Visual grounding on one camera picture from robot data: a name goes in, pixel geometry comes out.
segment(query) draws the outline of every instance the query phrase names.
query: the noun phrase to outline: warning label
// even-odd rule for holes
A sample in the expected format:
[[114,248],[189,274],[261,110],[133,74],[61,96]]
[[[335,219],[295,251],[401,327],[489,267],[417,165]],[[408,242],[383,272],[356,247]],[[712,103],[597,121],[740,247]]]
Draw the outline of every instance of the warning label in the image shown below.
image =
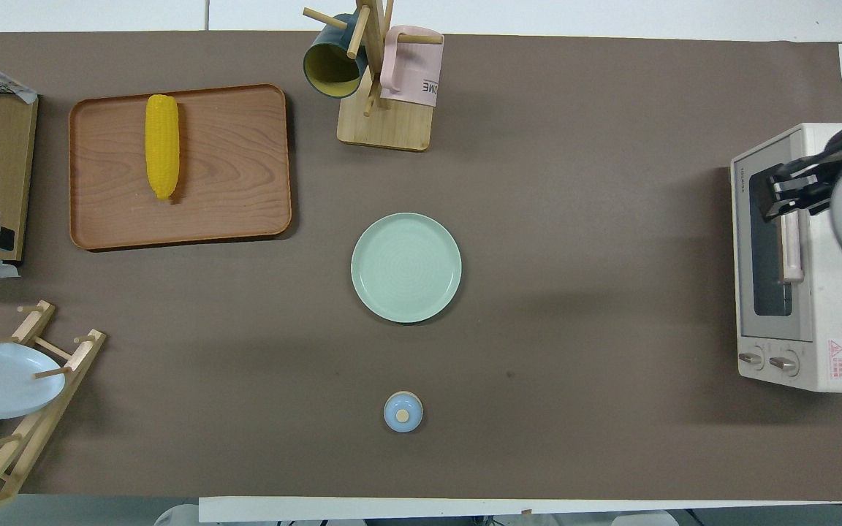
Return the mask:
[[830,370],[831,380],[842,380],[842,346],[834,340],[828,340],[830,344]]

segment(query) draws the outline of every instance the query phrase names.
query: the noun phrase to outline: pink mug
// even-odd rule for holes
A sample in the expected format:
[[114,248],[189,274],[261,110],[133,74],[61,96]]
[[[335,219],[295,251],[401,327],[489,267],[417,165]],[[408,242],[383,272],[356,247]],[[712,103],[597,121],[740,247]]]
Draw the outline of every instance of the pink mug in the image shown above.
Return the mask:
[[[441,44],[398,42],[400,34],[438,37]],[[401,100],[425,106],[437,106],[437,87],[441,80],[444,36],[424,27],[393,26],[385,34],[385,52],[379,83],[382,99]]]

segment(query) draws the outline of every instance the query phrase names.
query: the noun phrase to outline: small blue container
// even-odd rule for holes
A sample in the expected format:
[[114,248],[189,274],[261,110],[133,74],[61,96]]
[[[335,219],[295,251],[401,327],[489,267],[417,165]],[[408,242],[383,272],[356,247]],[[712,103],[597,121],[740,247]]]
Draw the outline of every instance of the small blue container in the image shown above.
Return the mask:
[[411,432],[421,423],[424,407],[421,399],[411,392],[397,392],[388,397],[383,409],[388,427],[396,432]]

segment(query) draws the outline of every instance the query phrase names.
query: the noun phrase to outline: toaster oven knob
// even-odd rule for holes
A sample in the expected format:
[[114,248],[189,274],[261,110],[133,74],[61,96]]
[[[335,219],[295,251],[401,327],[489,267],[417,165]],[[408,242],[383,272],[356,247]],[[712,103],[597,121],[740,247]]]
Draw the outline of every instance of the toaster oven knob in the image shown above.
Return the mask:
[[788,376],[795,376],[795,374],[798,374],[798,363],[793,359],[787,359],[786,357],[770,357],[769,363],[778,367],[778,369],[782,369],[785,374],[788,374]]
[[739,359],[749,365],[761,365],[762,357],[755,353],[739,353]]

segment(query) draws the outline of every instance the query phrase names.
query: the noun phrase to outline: wooden mug rack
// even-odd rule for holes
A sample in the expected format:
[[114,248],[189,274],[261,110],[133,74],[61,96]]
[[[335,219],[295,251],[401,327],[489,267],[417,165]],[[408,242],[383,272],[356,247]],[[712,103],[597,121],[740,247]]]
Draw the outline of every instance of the wooden mug rack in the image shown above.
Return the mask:
[[[357,0],[357,24],[347,56],[355,58],[360,44],[365,46],[368,68],[355,93],[340,101],[337,139],[349,144],[424,152],[431,145],[434,107],[401,100],[387,100],[379,75],[382,70],[385,34],[391,27],[394,0]],[[304,16],[341,29],[346,23],[305,7]],[[402,34],[398,42],[442,44],[441,37]]]

